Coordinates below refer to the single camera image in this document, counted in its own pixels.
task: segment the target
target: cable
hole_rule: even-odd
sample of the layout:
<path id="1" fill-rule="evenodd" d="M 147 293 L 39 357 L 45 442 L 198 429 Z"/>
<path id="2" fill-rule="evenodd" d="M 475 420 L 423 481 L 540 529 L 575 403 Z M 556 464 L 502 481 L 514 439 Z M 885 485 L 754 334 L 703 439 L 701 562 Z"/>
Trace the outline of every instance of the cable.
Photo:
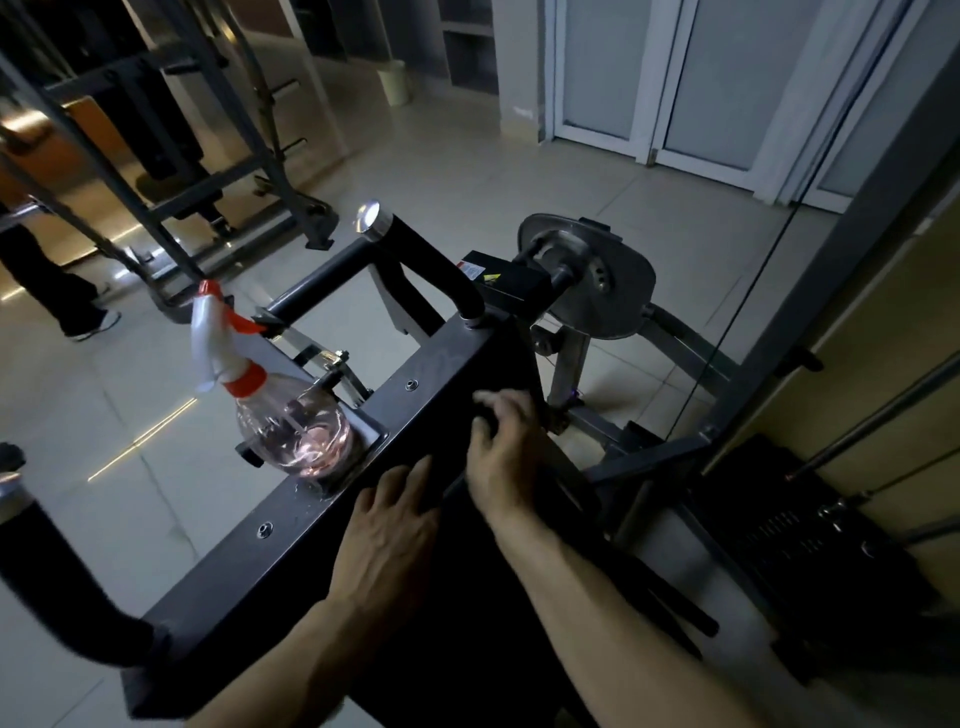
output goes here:
<path id="1" fill-rule="evenodd" d="M 893 480 L 888 480 L 887 482 L 883 483 L 883 485 L 878 485 L 878 486 L 876 486 L 875 488 L 867 491 L 867 492 L 864 493 L 863 495 L 864 495 L 864 496 L 867 496 L 867 497 L 869 497 L 869 498 L 873 498 L 876 494 L 878 494 L 878 493 L 883 493 L 883 491 L 889 490 L 890 488 L 893 488 L 895 485 L 899 485 L 899 484 L 902 483 L 904 480 L 907 480 L 908 478 L 911 478 L 911 477 L 913 477 L 914 475 L 919 475 L 920 473 L 922 473 L 923 471 L 927 470 L 928 468 L 932 468 L 934 465 L 939 465 L 940 463 L 944 462 L 944 460 L 949 460 L 951 457 L 953 457 L 953 456 L 954 456 L 955 454 L 957 454 L 958 452 L 960 452 L 960 447 L 956 447 L 956 448 L 954 448 L 954 449 L 952 449 L 952 450 L 948 450 L 948 451 L 945 452 L 944 454 L 938 455 L 937 457 L 933 458 L 932 460 L 927 460 L 927 461 L 926 461 L 925 463 L 923 463 L 921 466 L 918 466 L 918 467 L 914 468 L 914 469 L 913 469 L 912 471 L 910 471 L 909 473 L 904 473 L 903 475 L 898 475 L 898 476 L 895 477 Z"/>
<path id="2" fill-rule="evenodd" d="M 733 312 L 733 316 L 730 319 L 730 322 L 727 324 L 727 327 L 724 328 L 723 333 L 720 335 L 720 340 L 717 341 L 713 351 L 710 352 L 710 356 L 707 359 L 707 364 L 701 370 L 700 374 L 697 376 L 693 386 L 690 387 L 690 392 L 684 400 L 684 406 L 680 408 L 680 412 L 677 413 L 677 418 L 673 421 L 673 424 L 670 426 L 670 431 L 666 433 L 665 440 L 669 440 L 670 436 L 673 434 L 674 429 L 680 423 L 680 418 L 684 415 L 687 406 L 690 404 L 690 400 L 693 399 L 693 393 L 697 391 L 697 387 L 700 386 L 700 382 L 703 380 L 704 376 L 709 371 L 710 365 L 713 363 L 713 359 L 716 357 L 717 353 L 720 351 L 720 347 L 723 345 L 724 341 L 727 338 L 727 334 L 730 333 L 730 329 L 733 328 L 733 324 L 736 322 L 737 316 L 740 315 L 740 311 L 743 310 L 743 306 L 746 305 L 747 299 L 750 298 L 750 294 L 754 292 L 757 282 L 760 280 L 760 276 L 763 275 L 763 271 L 766 270 L 767 264 L 770 262 L 770 258 L 773 257 L 773 254 L 777 251 L 777 247 L 780 245 L 783 236 L 786 234 L 787 229 L 790 227 L 790 224 L 793 222 L 793 218 L 796 217 L 798 210 L 803 199 L 806 197 L 806 193 L 810 191 L 810 187 L 813 185 L 813 181 L 817 179 L 817 175 L 820 173 L 820 168 L 824 165 L 824 162 L 827 160 L 827 155 L 830 148 L 836 142 L 837 136 L 840 134 L 840 130 L 843 129 L 844 124 L 847 123 L 847 117 L 850 115 L 850 110 L 853 107 L 853 102 L 856 101 L 857 97 L 863 92 L 863 87 L 869 81 L 870 77 L 873 75 L 876 70 L 876 65 L 879 60 L 883 57 L 883 54 L 886 53 L 887 46 L 890 44 L 890 39 L 893 37 L 894 33 L 897 31 L 897 28 L 900 26 L 900 23 L 903 21 L 903 16 L 906 13 L 909 3 L 904 3 L 904 7 L 900 8 L 899 16 L 897 17 L 896 22 L 890 24 L 890 28 L 887 31 L 886 37 L 883 39 L 883 42 L 880 44 L 878 50 L 874 54 L 874 57 L 870 60 L 870 63 L 864 69 L 863 74 L 861 75 L 855 92 L 850 95 L 850 97 L 845 102 L 843 110 L 840 112 L 840 116 L 837 119 L 836 124 L 833 129 L 830 130 L 830 134 L 827 139 L 824 141 L 824 144 L 821 147 L 821 155 L 817 160 L 817 163 L 813 166 L 813 171 L 810 172 L 809 176 L 804 182 L 804 187 L 801 190 L 800 194 L 797 196 L 796 202 L 792 205 L 790 209 L 790 214 L 787 215 L 786 219 L 783 221 L 783 224 L 780 226 L 780 231 L 777 233 L 777 237 L 774 239 L 773 245 L 770 246 L 770 250 L 767 252 L 767 255 L 764 256 L 763 262 L 760 263 L 760 268 L 756 271 L 754 279 L 750 281 L 750 287 L 747 288 L 746 294 L 744 294 L 743 299 L 740 301 L 740 304 L 736 307 L 736 310 Z"/>

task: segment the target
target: white spray nozzle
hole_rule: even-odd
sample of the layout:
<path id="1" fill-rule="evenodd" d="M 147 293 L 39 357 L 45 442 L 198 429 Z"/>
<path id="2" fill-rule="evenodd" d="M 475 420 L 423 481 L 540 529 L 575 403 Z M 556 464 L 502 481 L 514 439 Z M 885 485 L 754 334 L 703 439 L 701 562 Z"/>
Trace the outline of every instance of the white spray nozzle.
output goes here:
<path id="1" fill-rule="evenodd" d="M 201 283 L 193 302 L 190 348 L 200 384 L 198 392 L 209 392 L 218 382 L 233 382 L 251 366 L 233 343 L 233 332 L 258 333 L 262 327 L 237 315 L 224 303 L 215 280 Z"/>

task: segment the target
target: plastic bottle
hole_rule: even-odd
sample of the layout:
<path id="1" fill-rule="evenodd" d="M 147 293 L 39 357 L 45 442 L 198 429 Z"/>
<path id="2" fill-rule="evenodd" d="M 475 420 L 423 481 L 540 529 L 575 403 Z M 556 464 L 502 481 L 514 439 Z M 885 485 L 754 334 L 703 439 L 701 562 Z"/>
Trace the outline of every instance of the plastic bottle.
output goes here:
<path id="1" fill-rule="evenodd" d="M 301 379 L 268 374 L 240 354 L 233 332 L 259 334 L 263 327 L 224 303 L 220 285 L 205 280 L 193 303 L 191 346 L 201 374 L 200 391 L 223 384 L 236 398 L 244 441 L 264 462 L 306 478 L 330 475 L 348 458 L 350 423 L 325 389 Z"/>

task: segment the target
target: finger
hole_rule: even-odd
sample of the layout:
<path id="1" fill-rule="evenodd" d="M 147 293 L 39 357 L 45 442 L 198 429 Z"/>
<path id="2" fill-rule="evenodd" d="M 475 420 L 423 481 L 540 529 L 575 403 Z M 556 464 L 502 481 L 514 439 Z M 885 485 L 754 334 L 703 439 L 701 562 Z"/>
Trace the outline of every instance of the finger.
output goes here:
<path id="1" fill-rule="evenodd" d="M 436 534 L 437 529 L 440 528 L 440 508 L 431 508 L 421 517 L 423 518 L 423 522 L 430 529 L 431 534 Z"/>
<path id="2" fill-rule="evenodd" d="M 528 422 L 534 423 L 537 421 L 537 408 L 534 405 L 534 398 L 530 396 L 529 392 L 519 389 L 501 389 L 499 395 L 506 397 L 519 407 L 520 412 L 523 413 Z"/>
<path id="3" fill-rule="evenodd" d="M 470 447 L 467 457 L 480 454 L 490 449 L 490 423 L 482 417 L 474 417 L 470 425 Z"/>
<path id="4" fill-rule="evenodd" d="M 376 497 L 373 499 L 373 508 L 386 508 L 396 503 L 396 499 L 403 492 L 403 481 L 406 480 L 410 469 L 405 465 L 390 468 L 380 476 L 376 484 Z"/>
<path id="5" fill-rule="evenodd" d="M 356 502 L 353 503 L 353 513 L 367 513 L 373 506 L 374 488 L 364 488 L 357 495 Z"/>
<path id="6" fill-rule="evenodd" d="M 424 455 L 407 475 L 407 484 L 403 487 L 403 493 L 400 494 L 397 505 L 409 508 L 413 512 L 420 509 L 420 501 L 423 499 L 423 493 L 426 491 L 426 483 L 430 475 L 430 465 L 433 458 Z"/>
<path id="7" fill-rule="evenodd" d="M 512 437 L 523 429 L 523 412 L 513 400 L 503 397 L 499 392 L 485 390 L 474 392 L 473 400 L 486 404 L 493 410 L 496 420 L 500 423 L 497 438 L 500 434 Z"/>

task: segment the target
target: person's leg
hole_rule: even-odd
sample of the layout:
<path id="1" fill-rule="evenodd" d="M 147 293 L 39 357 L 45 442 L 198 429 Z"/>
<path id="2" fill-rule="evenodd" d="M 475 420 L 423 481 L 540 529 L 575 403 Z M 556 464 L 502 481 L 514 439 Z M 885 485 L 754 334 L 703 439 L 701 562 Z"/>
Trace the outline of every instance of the person's leg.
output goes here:
<path id="1" fill-rule="evenodd" d="M 22 226 L 0 234 L 0 262 L 13 279 L 22 285 L 60 323 L 66 336 L 96 331 L 107 312 L 93 305 L 97 287 L 65 273 L 40 249 L 36 238 Z"/>

